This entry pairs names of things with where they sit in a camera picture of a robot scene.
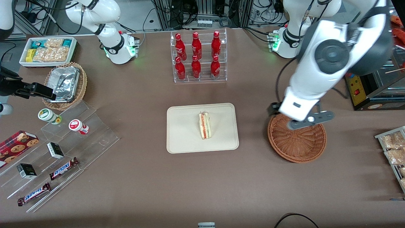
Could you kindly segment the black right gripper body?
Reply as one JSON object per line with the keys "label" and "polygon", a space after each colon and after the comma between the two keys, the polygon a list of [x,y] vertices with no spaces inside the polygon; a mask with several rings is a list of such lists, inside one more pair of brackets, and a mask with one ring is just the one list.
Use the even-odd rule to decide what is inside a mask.
{"label": "black right gripper body", "polygon": [[13,95],[18,89],[22,87],[22,78],[15,72],[1,67],[0,73],[0,95],[10,96]]}

